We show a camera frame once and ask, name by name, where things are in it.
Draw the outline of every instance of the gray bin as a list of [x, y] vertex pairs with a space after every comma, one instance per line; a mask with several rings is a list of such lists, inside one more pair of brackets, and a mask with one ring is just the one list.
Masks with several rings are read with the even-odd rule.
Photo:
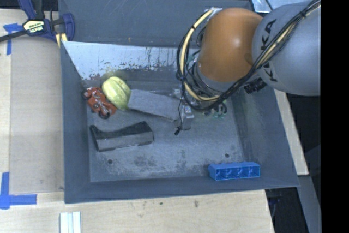
[[[139, 48], [144, 48], [144, 55], [154, 49], [158, 52], [150, 52], [152, 56], [160, 56], [162, 49], [171, 52], [188, 27], [209, 7], [250, 9], [248, 2], [232, 0], [59, 0], [59, 12], [74, 15], [74, 40], [79, 41], [61, 46], [66, 203], [299, 185], [270, 87], [253, 94], [246, 94], [243, 89], [238, 91], [228, 100], [229, 110], [223, 120], [196, 112], [191, 129], [178, 136], [174, 135], [175, 126], [170, 121], [141, 113], [117, 111], [108, 120], [102, 120], [91, 114], [81, 98], [85, 87], [100, 86], [111, 74], [122, 77], [131, 89], [167, 95], [179, 85], [175, 78], [176, 65], [171, 59], [167, 64], [136, 68], [114, 60], [107, 70], [94, 60], [105, 61], [103, 57], [117, 56], [121, 49], [126, 49], [130, 57], [139, 55], [135, 51]], [[158, 25], [161, 20], [157, 17], [166, 18], [166, 28]], [[151, 24], [145, 33], [147, 20]], [[111, 131], [142, 120], [154, 131], [152, 144], [96, 151], [89, 125]], [[241, 161], [260, 164], [260, 177], [215, 181], [208, 176], [210, 163]]]

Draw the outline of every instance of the gray foam block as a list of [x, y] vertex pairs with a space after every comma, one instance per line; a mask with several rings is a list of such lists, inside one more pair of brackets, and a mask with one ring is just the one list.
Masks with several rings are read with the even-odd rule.
[[128, 108], [160, 117], [177, 120], [179, 100], [139, 89], [131, 91]]

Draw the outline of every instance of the blue toy block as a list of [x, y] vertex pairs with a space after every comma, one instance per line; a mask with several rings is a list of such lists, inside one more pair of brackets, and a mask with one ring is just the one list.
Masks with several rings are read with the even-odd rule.
[[208, 172], [209, 176], [216, 181], [256, 178], [261, 175], [261, 167], [255, 162], [210, 164]]
[[37, 203], [36, 194], [9, 195], [9, 172], [2, 173], [0, 209], [8, 210], [11, 205], [32, 205]]

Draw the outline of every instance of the blue tape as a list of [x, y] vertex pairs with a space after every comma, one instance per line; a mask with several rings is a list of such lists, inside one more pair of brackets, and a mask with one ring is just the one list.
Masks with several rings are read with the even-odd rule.
[[[4, 25], [4, 29], [11, 34], [12, 32], [22, 31], [23, 27], [18, 23], [11, 23], [9, 25]], [[12, 53], [12, 41], [11, 39], [7, 41], [7, 51], [6, 55], [11, 55]]]
[[37, 194], [9, 195], [9, 177], [9, 172], [2, 173], [0, 209], [8, 210], [11, 205], [35, 205]]

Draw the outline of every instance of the wooden table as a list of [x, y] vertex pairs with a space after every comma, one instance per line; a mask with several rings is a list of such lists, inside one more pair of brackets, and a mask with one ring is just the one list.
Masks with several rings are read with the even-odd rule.
[[[20, 10], [0, 9], [0, 35], [6, 34], [2, 28], [4, 24], [21, 24], [25, 19], [24, 12]], [[19, 45], [30, 47], [37, 40], [43, 44], [42, 38], [23, 36], [16, 42], [13, 40], [13, 48]], [[14, 129], [10, 126], [11, 56], [6, 55], [6, 45], [6, 42], [0, 43], [0, 172], [10, 170], [11, 131]], [[47, 89], [36, 90], [45, 93]], [[286, 95], [276, 92], [276, 97], [297, 173], [307, 175], [308, 170]], [[11, 206], [9, 210], [0, 210], [0, 232], [59, 232], [59, 214], [75, 211], [81, 213], [83, 233], [274, 232], [264, 190], [70, 205], [64, 203], [63, 191], [43, 192], [38, 194], [36, 205]]]

